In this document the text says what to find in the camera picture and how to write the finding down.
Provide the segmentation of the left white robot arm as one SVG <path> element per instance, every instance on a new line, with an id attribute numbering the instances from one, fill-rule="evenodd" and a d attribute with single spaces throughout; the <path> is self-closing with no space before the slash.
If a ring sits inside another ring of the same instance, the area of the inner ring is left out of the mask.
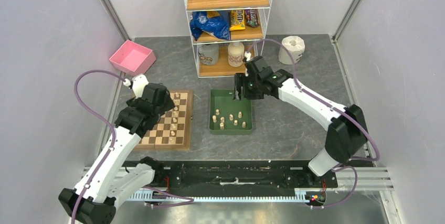
<path id="1" fill-rule="evenodd" d="M 135 170 L 117 182 L 114 178 L 129 153 L 161 116 L 175 106 L 166 86 L 133 84 L 134 98 L 120 111 L 111 138 L 85 176 L 73 189 L 64 188 L 59 201 L 71 223 L 110 223 L 123 201 L 145 185 L 159 186 L 165 178 L 161 162 L 151 157 L 141 159 Z"/>

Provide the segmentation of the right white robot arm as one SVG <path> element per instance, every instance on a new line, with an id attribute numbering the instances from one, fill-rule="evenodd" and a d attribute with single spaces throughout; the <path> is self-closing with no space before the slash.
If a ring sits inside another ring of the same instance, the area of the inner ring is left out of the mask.
<path id="1" fill-rule="evenodd" d="M 235 100 L 260 100 L 268 95 L 296 107 L 326 130 L 323 149 L 303 172 L 308 186 L 320 184 L 327 172 L 354 159 L 356 152 L 368 142 L 369 134 L 359 106 L 346 107 L 323 97 L 297 81 L 293 74 L 283 69 L 273 71 L 261 56 L 246 53 L 242 62 L 246 70 L 235 74 Z"/>

